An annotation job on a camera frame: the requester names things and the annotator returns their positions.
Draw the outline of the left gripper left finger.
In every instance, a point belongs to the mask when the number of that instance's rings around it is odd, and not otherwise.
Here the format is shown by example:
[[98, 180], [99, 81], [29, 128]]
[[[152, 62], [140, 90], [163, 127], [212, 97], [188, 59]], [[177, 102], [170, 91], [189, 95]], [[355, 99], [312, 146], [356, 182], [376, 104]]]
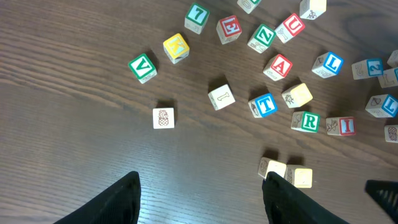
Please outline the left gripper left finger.
[[140, 205], [139, 173], [132, 171], [55, 224], [137, 224]]

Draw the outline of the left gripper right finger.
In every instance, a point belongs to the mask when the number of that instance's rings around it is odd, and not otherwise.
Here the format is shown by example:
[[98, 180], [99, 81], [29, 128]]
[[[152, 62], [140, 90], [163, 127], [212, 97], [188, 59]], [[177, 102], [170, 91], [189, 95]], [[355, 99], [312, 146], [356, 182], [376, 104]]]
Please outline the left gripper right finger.
[[267, 174], [262, 192], [270, 224], [347, 224], [275, 172]]

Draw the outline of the yellow C block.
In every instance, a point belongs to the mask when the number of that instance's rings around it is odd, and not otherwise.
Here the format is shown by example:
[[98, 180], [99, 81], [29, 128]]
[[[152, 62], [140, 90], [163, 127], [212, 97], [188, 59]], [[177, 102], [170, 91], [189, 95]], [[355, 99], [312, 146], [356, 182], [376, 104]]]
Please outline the yellow C block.
[[273, 160], [267, 157], [262, 157], [259, 163], [258, 174], [263, 178], [267, 178], [269, 172], [275, 172], [284, 178], [287, 169], [287, 164]]

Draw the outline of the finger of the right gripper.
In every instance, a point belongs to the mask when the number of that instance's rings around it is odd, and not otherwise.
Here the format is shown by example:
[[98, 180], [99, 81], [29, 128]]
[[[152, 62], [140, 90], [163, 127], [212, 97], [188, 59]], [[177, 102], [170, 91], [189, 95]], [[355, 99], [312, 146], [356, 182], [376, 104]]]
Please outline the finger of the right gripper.
[[365, 192], [397, 223], [397, 182], [368, 180]]

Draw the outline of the yellow O block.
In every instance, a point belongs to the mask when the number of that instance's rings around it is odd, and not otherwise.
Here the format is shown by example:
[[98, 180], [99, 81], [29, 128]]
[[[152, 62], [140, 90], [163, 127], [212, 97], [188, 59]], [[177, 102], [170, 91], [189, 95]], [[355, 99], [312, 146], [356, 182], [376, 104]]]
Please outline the yellow O block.
[[296, 188], [312, 187], [313, 170], [301, 165], [287, 165], [284, 179]]

